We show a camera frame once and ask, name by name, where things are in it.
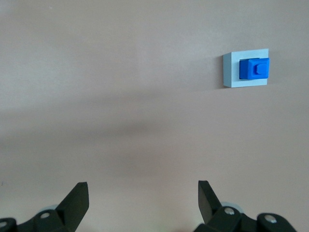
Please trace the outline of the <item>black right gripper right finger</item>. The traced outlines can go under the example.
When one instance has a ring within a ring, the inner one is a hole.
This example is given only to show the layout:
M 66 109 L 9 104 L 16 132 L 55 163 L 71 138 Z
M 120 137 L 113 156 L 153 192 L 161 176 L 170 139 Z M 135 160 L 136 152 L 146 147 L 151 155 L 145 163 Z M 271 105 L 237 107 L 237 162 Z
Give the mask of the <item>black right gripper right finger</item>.
M 252 219 L 232 206 L 223 206 L 208 181 L 198 182 L 198 206 L 204 222 L 196 232 L 295 232 L 284 217 L 261 213 Z

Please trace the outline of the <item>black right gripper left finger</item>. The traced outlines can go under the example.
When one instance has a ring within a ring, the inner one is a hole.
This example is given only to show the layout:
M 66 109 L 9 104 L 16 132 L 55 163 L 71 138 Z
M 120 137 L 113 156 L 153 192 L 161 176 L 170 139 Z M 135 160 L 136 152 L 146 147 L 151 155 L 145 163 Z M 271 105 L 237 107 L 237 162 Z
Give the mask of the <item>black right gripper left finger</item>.
M 30 220 L 17 224 L 12 217 L 0 219 L 2 232 L 74 232 L 89 209 L 86 182 L 79 182 L 55 209 L 39 212 Z

